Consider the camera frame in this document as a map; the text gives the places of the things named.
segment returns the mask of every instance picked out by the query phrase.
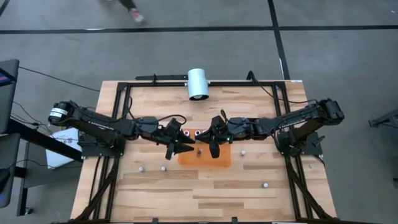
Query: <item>white cylinder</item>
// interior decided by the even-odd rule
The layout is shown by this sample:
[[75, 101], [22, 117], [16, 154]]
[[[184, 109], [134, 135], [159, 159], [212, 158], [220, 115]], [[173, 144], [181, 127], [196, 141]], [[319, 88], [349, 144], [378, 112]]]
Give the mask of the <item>white cylinder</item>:
[[194, 68], [188, 71], [188, 94], [190, 100], [205, 100], [209, 97], [205, 71]]

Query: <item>orange square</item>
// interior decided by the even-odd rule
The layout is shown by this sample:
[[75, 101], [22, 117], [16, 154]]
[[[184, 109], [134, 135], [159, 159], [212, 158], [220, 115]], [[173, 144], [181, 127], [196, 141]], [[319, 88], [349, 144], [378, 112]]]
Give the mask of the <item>orange square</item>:
[[[197, 129], [184, 129], [190, 132], [190, 137], [195, 139]], [[182, 166], [191, 167], [230, 167], [231, 166], [231, 145], [224, 143], [220, 145], [220, 156], [216, 159], [211, 157], [209, 145], [197, 141], [195, 144], [189, 144], [194, 147], [194, 151], [178, 154], [178, 163]]]

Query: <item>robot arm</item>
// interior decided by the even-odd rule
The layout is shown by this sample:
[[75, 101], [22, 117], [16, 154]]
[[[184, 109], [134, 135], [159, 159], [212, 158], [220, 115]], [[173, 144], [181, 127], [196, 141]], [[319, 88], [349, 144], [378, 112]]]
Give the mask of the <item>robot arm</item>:
[[181, 123], [175, 118], [163, 127], [153, 116], [137, 119], [114, 119], [103, 114], [95, 113], [79, 107], [73, 101], [55, 103], [49, 122], [56, 126], [71, 126], [96, 138], [97, 142], [106, 147], [115, 147], [122, 144], [122, 138], [136, 140], [142, 137], [156, 144], [167, 146], [166, 159], [172, 154], [192, 151], [193, 148], [185, 145], [195, 143], [194, 140], [181, 132]]
[[[281, 152], [300, 148], [305, 144], [307, 136], [324, 125], [337, 125], [344, 119], [338, 103], [330, 99], [308, 105], [305, 108], [276, 118], [231, 118], [226, 122], [220, 117], [211, 120], [210, 129], [196, 136], [196, 139], [210, 145], [211, 155], [217, 158], [220, 155], [219, 144], [242, 140], [264, 140], [277, 136], [277, 147]], [[299, 128], [292, 128], [284, 132], [284, 128], [295, 124], [305, 123]]]

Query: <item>concrete floor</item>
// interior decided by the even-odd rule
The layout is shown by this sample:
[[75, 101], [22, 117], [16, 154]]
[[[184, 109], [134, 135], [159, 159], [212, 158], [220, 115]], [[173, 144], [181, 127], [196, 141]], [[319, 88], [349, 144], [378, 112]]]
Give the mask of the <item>concrete floor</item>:
[[[147, 27], [269, 26], [267, 1], [136, 1]], [[280, 26], [398, 24], [398, 2], [275, 1]], [[0, 29], [87, 29], [136, 27], [117, 1], [11, 0]], [[281, 32], [291, 79], [304, 82], [308, 98], [333, 98], [346, 119], [320, 134], [337, 214], [344, 220], [396, 223], [398, 190], [392, 173], [397, 133], [372, 129], [368, 120], [397, 109], [398, 31]], [[103, 80], [136, 75], [181, 74], [204, 68], [209, 79], [241, 79], [253, 70], [260, 79], [281, 79], [273, 31], [145, 34], [0, 35], [0, 60], [99, 89]], [[74, 100], [95, 106], [98, 94], [20, 70], [15, 101], [46, 121], [52, 104]], [[23, 112], [13, 108], [23, 116]], [[16, 217], [19, 181], [3, 223], [51, 223], [70, 216], [78, 180], [31, 189], [35, 213]]]

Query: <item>wooden table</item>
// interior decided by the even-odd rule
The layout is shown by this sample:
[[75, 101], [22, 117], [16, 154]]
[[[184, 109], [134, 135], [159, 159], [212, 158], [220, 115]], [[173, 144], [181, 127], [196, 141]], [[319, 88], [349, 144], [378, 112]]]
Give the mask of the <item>wooden table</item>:
[[[111, 116], [117, 84], [103, 82], [96, 112]], [[289, 100], [307, 99], [303, 83], [286, 81], [286, 86]], [[189, 101], [186, 87], [133, 87], [132, 113], [135, 117], [158, 118], [182, 114], [188, 119], [183, 128], [193, 129], [208, 129], [220, 109], [230, 118], [276, 116], [273, 99], [259, 87], [211, 87], [209, 92], [205, 101]], [[290, 104], [292, 111], [304, 106]], [[165, 150], [165, 146], [142, 139], [127, 142], [119, 166], [112, 222], [150, 222], [152, 218], [160, 222], [228, 222], [231, 217], [239, 221], [294, 220], [285, 162], [271, 138], [234, 142], [231, 167], [227, 169], [182, 167], [177, 156], [165, 160]], [[309, 191], [326, 212], [335, 216], [323, 165], [312, 156], [302, 156], [302, 160]], [[96, 161], [84, 161], [71, 218], [88, 205]], [[141, 166], [146, 169], [144, 173], [139, 172]], [[302, 195], [297, 191], [305, 216]], [[101, 205], [100, 218], [104, 217], [106, 200]]]

